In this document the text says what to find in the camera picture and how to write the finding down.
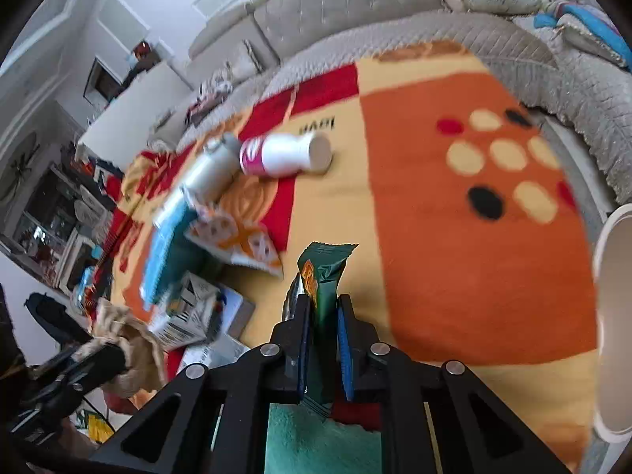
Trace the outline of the green fuzzy sock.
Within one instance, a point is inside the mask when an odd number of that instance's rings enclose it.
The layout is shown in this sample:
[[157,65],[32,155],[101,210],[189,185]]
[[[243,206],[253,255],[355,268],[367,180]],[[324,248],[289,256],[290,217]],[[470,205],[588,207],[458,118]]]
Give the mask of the green fuzzy sock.
[[266,473],[380,473],[381,435],[305,406],[270,406]]

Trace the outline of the white trash bin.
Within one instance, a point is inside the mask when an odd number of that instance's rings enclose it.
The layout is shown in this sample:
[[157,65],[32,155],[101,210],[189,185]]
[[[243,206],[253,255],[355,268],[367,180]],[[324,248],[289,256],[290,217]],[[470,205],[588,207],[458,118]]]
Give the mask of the white trash bin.
[[592,258],[597,291],[598,383],[594,417],[601,439],[631,439],[631,206],[612,213]]

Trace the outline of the colourful patterned blanket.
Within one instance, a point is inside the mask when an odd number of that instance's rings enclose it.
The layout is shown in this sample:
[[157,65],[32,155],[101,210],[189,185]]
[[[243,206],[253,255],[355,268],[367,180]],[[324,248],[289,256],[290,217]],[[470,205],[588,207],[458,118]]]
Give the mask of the colourful patterned blanket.
[[385,473],[571,473],[596,392],[596,296],[585,230],[553,150],[481,59],[453,41],[371,54],[292,83],[179,153],[128,165],[98,266],[110,303],[147,326],[139,289],[153,221],[211,138],[328,137],[329,169],[242,169],[218,201],[258,223],[283,277],[228,265],[184,237],[186,272],[255,305],[238,361],[178,371],[89,463],[95,473],[266,473],[271,337],[313,242],[357,244],[337,298],[390,346],[378,401],[330,416],[381,435]]

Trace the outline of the green snack wrapper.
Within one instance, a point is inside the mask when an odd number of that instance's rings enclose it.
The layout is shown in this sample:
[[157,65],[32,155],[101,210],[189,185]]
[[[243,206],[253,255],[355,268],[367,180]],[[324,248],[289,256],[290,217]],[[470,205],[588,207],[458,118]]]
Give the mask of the green snack wrapper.
[[337,359],[337,288],[347,259],[357,244],[313,242],[298,259],[295,275],[286,294],[283,320],[295,317],[301,295],[310,299],[310,339],[307,343],[307,377],[304,393],[307,407],[323,418],[330,416],[340,366]]

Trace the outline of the white thermos bottle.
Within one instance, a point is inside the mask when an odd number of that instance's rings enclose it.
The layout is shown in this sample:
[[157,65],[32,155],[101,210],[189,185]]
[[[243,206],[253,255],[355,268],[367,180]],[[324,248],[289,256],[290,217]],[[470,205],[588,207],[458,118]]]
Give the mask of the white thermos bottle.
[[242,142],[232,133],[209,139],[184,175],[182,185],[200,202],[218,201],[241,171],[241,147]]

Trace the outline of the white cabinet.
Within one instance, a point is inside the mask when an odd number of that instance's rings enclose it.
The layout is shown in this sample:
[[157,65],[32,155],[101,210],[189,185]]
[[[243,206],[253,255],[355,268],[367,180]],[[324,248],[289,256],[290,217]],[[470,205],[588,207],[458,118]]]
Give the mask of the white cabinet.
[[78,143],[125,171],[146,148],[155,121],[191,94],[191,87],[179,74],[161,62],[139,74],[87,128]]

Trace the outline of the silver white snack wrapper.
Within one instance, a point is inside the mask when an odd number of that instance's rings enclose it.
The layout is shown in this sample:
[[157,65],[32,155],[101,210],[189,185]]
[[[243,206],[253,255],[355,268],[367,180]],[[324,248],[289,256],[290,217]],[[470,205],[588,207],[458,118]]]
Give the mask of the silver white snack wrapper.
[[280,255],[265,227],[236,217],[218,204],[203,204],[189,190],[184,200],[195,213],[184,232],[188,241],[221,263],[283,277]]

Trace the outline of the small white green carton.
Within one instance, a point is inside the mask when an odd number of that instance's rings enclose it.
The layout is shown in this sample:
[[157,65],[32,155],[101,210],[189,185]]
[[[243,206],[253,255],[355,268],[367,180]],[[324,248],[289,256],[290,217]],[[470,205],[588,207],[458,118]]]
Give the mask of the small white green carton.
[[188,191],[177,188],[153,221],[149,254],[143,269],[139,293],[143,309],[149,310],[161,296],[180,281],[195,255],[184,244],[184,232],[196,213]]

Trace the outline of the grey tufted sofa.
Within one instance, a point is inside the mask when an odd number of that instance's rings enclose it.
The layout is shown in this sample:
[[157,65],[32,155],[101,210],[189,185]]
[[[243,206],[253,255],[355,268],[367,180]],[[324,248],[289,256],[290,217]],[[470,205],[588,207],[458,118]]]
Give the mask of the grey tufted sofa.
[[[594,0],[567,0],[600,9]],[[619,202],[631,198],[631,70],[575,49],[534,17],[454,12],[444,0],[246,0],[206,23],[179,72],[197,86],[277,70],[273,90],[418,42],[465,46],[524,104],[581,134]]]

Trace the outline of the large white green milk carton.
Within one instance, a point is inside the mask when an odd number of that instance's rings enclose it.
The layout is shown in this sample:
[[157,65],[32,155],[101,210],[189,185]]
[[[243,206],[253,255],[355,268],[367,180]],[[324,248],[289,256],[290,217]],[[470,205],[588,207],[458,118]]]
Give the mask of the large white green milk carton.
[[186,272],[161,296],[148,329],[165,352],[199,344],[218,335],[224,308],[218,287]]

